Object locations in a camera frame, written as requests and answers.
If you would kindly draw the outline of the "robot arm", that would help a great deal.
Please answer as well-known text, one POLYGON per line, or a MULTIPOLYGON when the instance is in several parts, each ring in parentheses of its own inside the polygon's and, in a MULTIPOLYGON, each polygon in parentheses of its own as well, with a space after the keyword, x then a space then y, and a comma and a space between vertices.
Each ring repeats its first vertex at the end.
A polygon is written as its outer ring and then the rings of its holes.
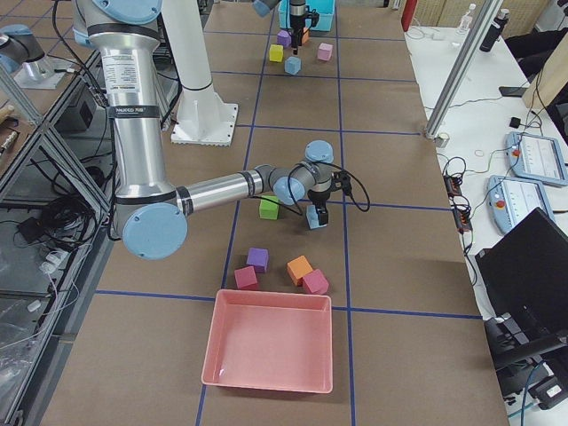
MULTIPOLYGON (((280 0, 254 0, 252 7, 260 17, 265 17, 269 12, 276 8, 280 0)), ((290 40, 292 53, 296 56, 299 48, 303 44, 304 30, 306 21, 316 22, 317 17, 312 17, 312 12, 304 0, 289 0, 284 2, 286 6, 289 23, 285 28, 290 30, 290 40)))
POLYGON ((78 43, 102 59, 119 171, 112 214, 131 254, 148 260, 170 256, 183 245, 193 213, 266 192, 287 205, 308 198, 314 218, 327 224, 333 149, 323 140, 309 143, 304 158, 288 169, 265 164, 187 186, 168 180, 162 151, 167 112, 153 59, 163 38, 180 84, 173 140, 227 146, 238 114, 214 89, 196 2, 77 1, 74 32, 78 43))

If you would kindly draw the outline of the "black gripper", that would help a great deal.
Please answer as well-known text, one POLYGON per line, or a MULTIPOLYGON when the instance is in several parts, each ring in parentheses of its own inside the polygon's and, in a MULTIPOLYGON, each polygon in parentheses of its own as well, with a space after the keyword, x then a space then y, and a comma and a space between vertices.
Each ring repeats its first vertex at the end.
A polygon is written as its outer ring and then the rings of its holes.
POLYGON ((328 224, 327 201, 332 193, 331 185, 320 184, 308 191, 308 199, 312 202, 311 212, 313 220, 319 225, 328 224))
POLYGON ((310 18, 310 8, 307 4, 290 4, 288 16, 290 19, 291 49, 294 55, 298 53, 298 47, 304 45, 306 39, 306 21, 310 18))

